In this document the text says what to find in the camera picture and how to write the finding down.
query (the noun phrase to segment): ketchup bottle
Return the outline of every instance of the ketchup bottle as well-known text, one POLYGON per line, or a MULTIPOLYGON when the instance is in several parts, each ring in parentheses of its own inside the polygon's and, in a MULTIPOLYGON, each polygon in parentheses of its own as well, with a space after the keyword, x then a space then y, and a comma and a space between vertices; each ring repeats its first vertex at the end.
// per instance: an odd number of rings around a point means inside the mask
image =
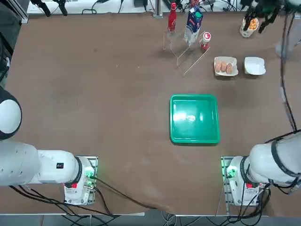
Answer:
POLYGON ((175 13, 175 2, 171 3, 171 10, 168 15, 168 32, 173 35, 175 32, 175 20, 177 19, 177 14, 175 13))

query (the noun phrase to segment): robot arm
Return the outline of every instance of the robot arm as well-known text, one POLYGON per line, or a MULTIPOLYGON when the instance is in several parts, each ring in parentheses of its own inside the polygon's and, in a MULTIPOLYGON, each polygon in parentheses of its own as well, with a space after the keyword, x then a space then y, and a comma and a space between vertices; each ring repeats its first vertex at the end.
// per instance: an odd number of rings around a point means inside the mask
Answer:
POLYGON ((226 174, 235 205, 241 205, 243 190, 252 194, 242 201, 247 205, 263 184, 296 190, 301 182, 301 132, 281 140, 255 145, 249 156, 235 156, 226 174))
POLYGON ((0 186, 64 183, 65 202, 94 202, 97 158, 74 157, 61 150, 37 150, 34 146, 7 140, 20 128, 22 110, 0 86, 0 186))
POLYGON ((265 19, 258 29, 258 32, 262 33, 266 26, 275 21, 281 9, 301 12, 301 0, 241 0, 241 4, 242 8, 249 7, 245 16, 244 31, 248 29, 251 20, 256 17, 265 19))

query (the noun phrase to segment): table surface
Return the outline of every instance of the table surface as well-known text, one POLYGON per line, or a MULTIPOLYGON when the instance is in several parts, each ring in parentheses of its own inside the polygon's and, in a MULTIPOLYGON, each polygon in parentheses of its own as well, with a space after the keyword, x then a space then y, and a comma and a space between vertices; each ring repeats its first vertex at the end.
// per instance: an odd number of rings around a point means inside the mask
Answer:
MULTIPOLYGON (((183 78, 175 58, 162 51, 167 17, 148 14, 33 17, 22 25, 9 71, 7 90, 23 108, 14 140, 38 149, 97 155, 98 175, 145 204, 174 214, 214 215, 222 174, 222 155, 246 155, 253 145, 290 131, 279 95, 279 58, 274 46, 283 19, 249 39, 238 29, 243 14, 205 14, 210 52, 183 78), (213 59, 232 56, 239 75, 214 77, 213 59), (244 57, 265 59, 267 72, 244 75, 244 57), (220 143, 174 145, 169 137, 169 98, 174 93, 209 93, 217 98, 220 143)), ((185 20, 178 15, 178 20, 185 20)), ((286 67, 286 88, 297 124, 301 123, 301 52, 286 67)), ((32 186, 62 199, 61 185, 32 186)), ((106 188, 114 213, 144 208, 106 188)), ((0 213, 60 213, 52 205, 23 198, 1 187, 0 213)), ((300 216, 299 191, 276 189, 270 216, 300 216)), ((91 208, 104 211, 100 197, 91 208)), ((219 214, 226 214, 222 198, 219 214)))

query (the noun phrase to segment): clear acrylic stand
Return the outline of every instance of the clear acrylic stand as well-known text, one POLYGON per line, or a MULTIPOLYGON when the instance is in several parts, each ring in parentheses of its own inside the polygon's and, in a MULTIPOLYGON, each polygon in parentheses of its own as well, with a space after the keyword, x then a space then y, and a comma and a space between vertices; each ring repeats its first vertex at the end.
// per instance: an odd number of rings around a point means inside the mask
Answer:
POLYGON ((185 29, 176 32, 174 35, 163 33, 163 50, 167 48, 175 55, 177 67, 183 71, 183 77, 202 59, 209 51, 210 47, 203 51, 200 47, 203 33, 199 33, 198 39, 190 46, 183 40, 185 29))

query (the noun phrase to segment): egg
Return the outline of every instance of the egg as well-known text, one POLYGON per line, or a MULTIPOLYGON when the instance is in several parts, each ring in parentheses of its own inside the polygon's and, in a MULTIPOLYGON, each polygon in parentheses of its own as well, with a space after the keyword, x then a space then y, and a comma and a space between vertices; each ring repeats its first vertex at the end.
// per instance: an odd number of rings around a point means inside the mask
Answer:
POLYGON ((233 71, 233 66, 232 66, 232 64, 228 64, 228 65, 227 65, 227 68, 226 68, 226 73, 227 73, 227 74, 231 74, 232 71, 233 71))
POLYGON ((214 65, 214 69, 216 72, 219 72, 221 70, 221 63, 216 61, 214 65))
POLYGON ((227 69, 227 64, 226 64, 225 62, 222 62, 222 63, 221 63, 221 71, 222 71, 222 72, 225 72, 226 69, 227 69))

